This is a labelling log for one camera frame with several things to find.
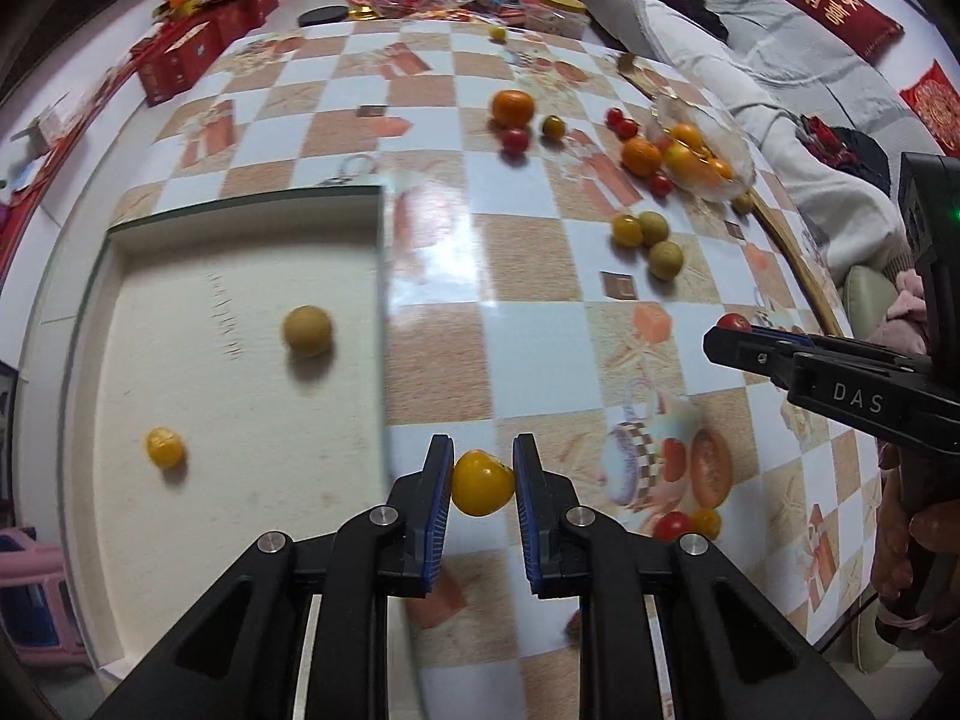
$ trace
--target green fruit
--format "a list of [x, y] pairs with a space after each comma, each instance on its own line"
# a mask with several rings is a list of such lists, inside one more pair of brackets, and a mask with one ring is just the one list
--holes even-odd
[[683, 269], [683, 250], [673, 241], [660, 241], [647, 258], [651, 274], [661, 281], [673, 281]]
[[640, 229], [643, 230], [643, 242], [648, 247], [652, 247], [660, 241], [666, 241], [670, 237], [670, 225], [656, 211], [644, 211], [637, 217], [637, 220], [640, 222]]
[[746, 191], [743, 194], [738, 194], [733, 200], [731, 200], [731, 206], [733, 210], [736, 211], [741, 217], [745, 217], [747, 214], [752, 213], [754, 210], [754, 196]]

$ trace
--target pink plastic stool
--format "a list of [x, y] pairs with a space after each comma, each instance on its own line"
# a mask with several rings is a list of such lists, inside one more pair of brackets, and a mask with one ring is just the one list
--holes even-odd
[[0, 625], [25, 665], [89, 664], [70, 604], [61, 548], [0, 529]]

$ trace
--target floor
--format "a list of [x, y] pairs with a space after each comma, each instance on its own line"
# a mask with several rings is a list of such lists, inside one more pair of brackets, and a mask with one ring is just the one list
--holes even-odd
[[[281, 1], [280, 8], [270, 15], [267, 25], [259, 31], [283, 32], [293, 29], [299, 13], [340, 1], [342, 0]], [[593, 31], [587, 35], [586, 40], [592, 43], [608, 42], [603, 35]], [[61, 346], [65, 351], [69, 334], [61, 332], [58, 321], [69, 319], [69, 316], [53, 317], [48, 311], [45, 312], [44, 308], [53, 304], [64, 304], [64, 298], [68, 296], [73, 296], [75, 305], [79, 307], [86, 276], [92, 268], [110, 215], [137, 168], [137, 155], [144, 151], [148, 143], [154, 141], [157, 132], [169, 118], [172, 108], [178, 104], [172, 101], [155, 108], [139, 109], [75, 205], [37, 298], [27, 339], [26, 367], [31, 362], [33, 365], [40, 365], [42, 358], [49, 358], [52, 346]], [[30, 383], [27, 382], [21, 396], [24, 403], [29, 400], [31, 414], [29, 426], [23, 429], [49, 430], [49, 426], [56, 420], [59, 393], [32, 392]], [[50, 508], [51, 518], [56, 521], [56, 499], [52, 494]], [[835, 667], [870, 704], [877, 717], [904, 718], [913, 712], [935, 680], [935, 674], [928, 664], [918, 660], [914, 654], [904, 656], [898, 656], [894, 664], [869, 677], [859, 674], [849, 664], [837, 664]], [[99, 683], [89, 672], [48, 672], [40, 676], [38, 681], [65, 720], [89, 717], [90, 712], [102, 700]]]

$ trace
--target red cherry tomato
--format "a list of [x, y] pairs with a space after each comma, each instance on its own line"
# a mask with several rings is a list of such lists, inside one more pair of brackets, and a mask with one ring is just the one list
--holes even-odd
[[650, 179], [650, 191], [654, 197], [666, 197], [673, 191], [673, 181], [663, 173], [655, 173]]
[[673, 541], [684, 533], [693, 533], [693, 523], [683, 512], [668, 512], [654, 525], [654, 538], [660, 541]]
[[530, 148], [530, 136], [525, 129], [508, 129], [500, 137], [503, 151], [511, 156], [519, 156]]
[[607, 111], [606, 121], [607, 127], [613, 129], [613, 127], [616, 127], [620, 122], [623, 121], [623, 111], [621, 111], [619, 108], [611, 108]]
[[717, 327], [726, 327], [728, 330], [742, 330], [744, 333], [752, 331], [750, 322], [743, 314], [723, 314], [723, 317], [717, 319]]
[[661, 444], [664, 457], [664, 482], [675, 482], [686, 472], [686, 447], [680, 439], [664, 439]]
[[633, 119], [621, 119], [613, 124], [613, 132], [616, 132], [616, 137], [621, 141], [629, 141], [630, 138], [637, 136], [637, 132], [640, 132], [640, 126]]

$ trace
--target pink cloth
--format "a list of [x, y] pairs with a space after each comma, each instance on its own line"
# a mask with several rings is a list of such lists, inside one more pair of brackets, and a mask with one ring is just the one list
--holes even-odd
[[901, 271], [896, 275], [899, 295], [887, 309], [886, 319], [870, 334], [867, 341], [887, 346], [904, 354], [926, 354], [926, 302], [923, 280], [917, 271]]

